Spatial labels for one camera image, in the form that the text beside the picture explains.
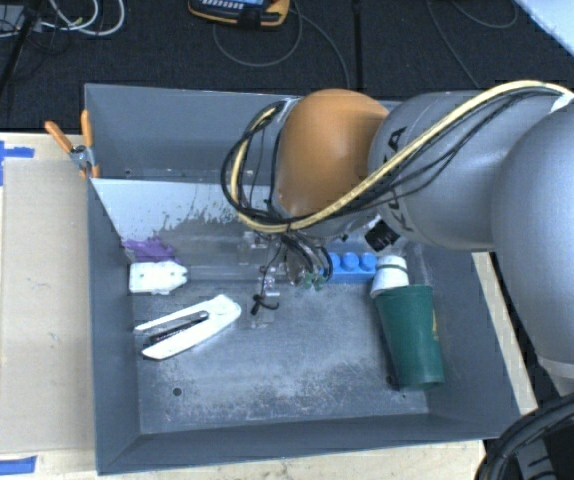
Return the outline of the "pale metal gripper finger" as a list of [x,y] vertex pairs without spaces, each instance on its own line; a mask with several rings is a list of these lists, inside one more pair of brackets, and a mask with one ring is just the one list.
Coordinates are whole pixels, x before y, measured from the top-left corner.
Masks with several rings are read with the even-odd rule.
[[244,231],[239,242],[239,264],[261,267],[269,261],[272,241],[255,231]]
[[258,288],[252,298],[250,318],[253,328],[261,328],[274,322],[275,313],[280,306],[279,299],[275,269],[264,266],[260,269]]

